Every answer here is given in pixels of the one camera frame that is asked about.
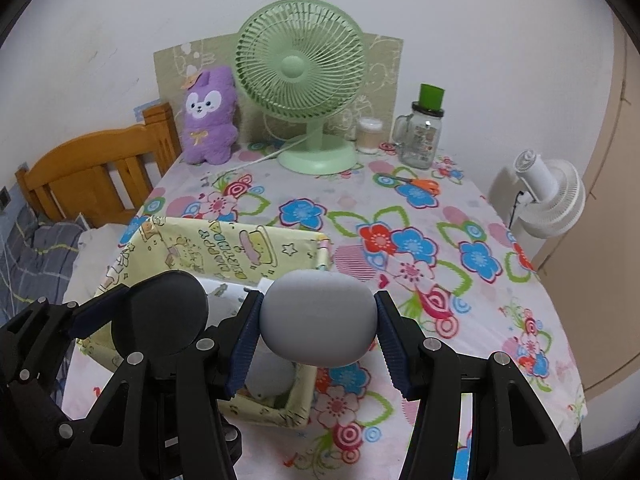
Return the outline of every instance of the storage box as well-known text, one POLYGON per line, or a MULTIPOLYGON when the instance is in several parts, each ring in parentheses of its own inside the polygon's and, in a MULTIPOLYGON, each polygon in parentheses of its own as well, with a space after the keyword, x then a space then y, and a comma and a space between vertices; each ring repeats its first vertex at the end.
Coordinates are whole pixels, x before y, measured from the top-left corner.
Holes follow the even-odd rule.
MULTIPOLYGON (((123 283, 134 285, 170 269, 224 282, 257 285, 295 269, 326 269, 330 247, 322 233, 234 222, 151 217, 108 268, 96 295, 123 283)), ((82 351, 111 371, 122 362, 111 340, 111 323, 79 342, 82 351)), ((264 406, 237 394, 220 401, 225 415, 270 426, 306 426, 316 368, 296 364, 296 379, 283 408, 264 406)))

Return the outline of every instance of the wooden headboard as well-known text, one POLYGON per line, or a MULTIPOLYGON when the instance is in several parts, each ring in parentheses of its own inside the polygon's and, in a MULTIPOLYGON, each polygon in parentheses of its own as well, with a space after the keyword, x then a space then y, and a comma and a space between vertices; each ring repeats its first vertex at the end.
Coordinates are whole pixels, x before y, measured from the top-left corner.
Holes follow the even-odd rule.
POLYGON ((151 153, 164 175, 181 152, 168 104, 148 108, 143 115, 145 124, 77 137, 30 170, 18 170, 15 177, 27 202, 55 222, 82 213, 94 227, 128 224, 152 190, 142 155, 151 153), (134 209, 125 209, 109 163, 118 170, 134 209))

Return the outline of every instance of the white fan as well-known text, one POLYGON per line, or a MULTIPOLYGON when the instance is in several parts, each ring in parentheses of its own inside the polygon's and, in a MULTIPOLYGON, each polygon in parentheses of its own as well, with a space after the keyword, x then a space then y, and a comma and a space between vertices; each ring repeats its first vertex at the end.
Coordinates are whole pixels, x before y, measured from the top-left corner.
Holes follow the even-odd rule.
POLYGON ((543 161, 533 150, 517 156, 513 167, 530 193, 518 218, 536 238, 552 238, 575 225, 584 210, 584 184, 567 160, 543 161))

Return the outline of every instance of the plaid bedding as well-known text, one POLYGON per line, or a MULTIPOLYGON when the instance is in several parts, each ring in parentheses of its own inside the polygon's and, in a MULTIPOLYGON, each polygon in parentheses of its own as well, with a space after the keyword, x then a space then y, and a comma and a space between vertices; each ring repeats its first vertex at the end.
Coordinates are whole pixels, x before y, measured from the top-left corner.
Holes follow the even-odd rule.
MULTIPOLYGON (((25 206, 4 245, 0 246, 0 326, 32 301, 45 296, 59 304, 78 256, 78 238, 84 228, 75 222, 53 223, 25 206)), ((62 402, 69 352, 58 372, 52 396, 62 402)))

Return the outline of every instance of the green fan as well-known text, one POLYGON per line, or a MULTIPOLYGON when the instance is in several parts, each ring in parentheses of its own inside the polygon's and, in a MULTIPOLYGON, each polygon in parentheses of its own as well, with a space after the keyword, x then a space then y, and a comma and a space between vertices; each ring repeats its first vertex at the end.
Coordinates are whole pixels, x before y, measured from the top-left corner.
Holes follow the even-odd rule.
POLYGON ((278 156, 298 173, 332 174, 356 164, 353 143, 322 132, 326 118, 358 94, 366 70, 360 27, 319 0, 280 0, 242 26, 234 55, 236 83, 264 112, 306 123, 306 140, 278 156))

